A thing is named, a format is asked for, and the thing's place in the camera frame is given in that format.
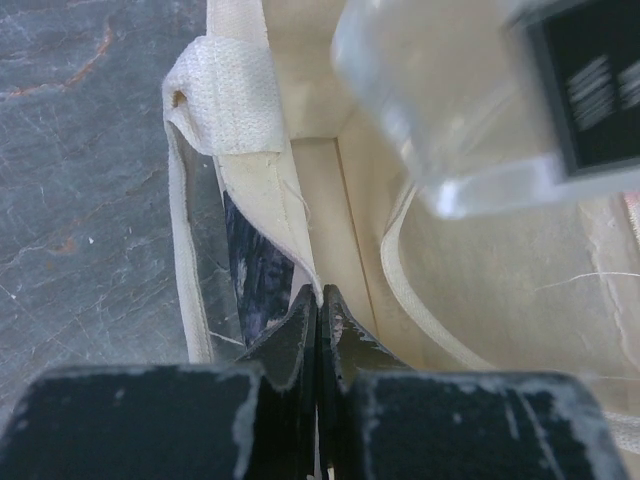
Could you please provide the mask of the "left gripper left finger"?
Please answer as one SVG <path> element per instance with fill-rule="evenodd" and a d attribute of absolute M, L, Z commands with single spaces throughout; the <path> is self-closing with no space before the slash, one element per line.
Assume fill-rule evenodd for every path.
<path fill-rule="evenodd" d="M 5 479 L 305 479 L 314 472 L 317 305 L 222 364 L 66 367 L 19 401 Z"/>

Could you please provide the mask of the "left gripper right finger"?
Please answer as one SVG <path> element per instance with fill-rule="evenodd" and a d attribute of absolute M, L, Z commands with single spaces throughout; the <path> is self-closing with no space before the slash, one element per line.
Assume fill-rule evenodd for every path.
<path fill-rule="evenodd" d="M 324 289 L 319 459 L 334 479 L 625 479 L 595 398 L 543 372 L 425 372 Z"/>

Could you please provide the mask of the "clear bottle black label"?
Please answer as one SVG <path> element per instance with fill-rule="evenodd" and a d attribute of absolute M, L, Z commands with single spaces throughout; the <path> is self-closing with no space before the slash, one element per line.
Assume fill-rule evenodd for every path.
<path fill-rule="evenodd" d="M 439 217 L 639 187 L 635 1 L 349 1 L 332 60 Z"/>

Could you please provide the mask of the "cream canvas tote bag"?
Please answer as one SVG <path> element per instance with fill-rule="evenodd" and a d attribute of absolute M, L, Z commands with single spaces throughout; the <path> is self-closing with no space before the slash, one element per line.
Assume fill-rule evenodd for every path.
<path fill-rule="evenodd" d="M 332 60 L 349 1 L 211 1 L 162 86 L 176 280 L 188 355 L 215 359 L 196 250 L 196 169 L 213 164 L 242 339 L 310 286 L 338 286 L 421 368 L 585 379 L 639 449 L 639 187 L 447 219 Z"/>

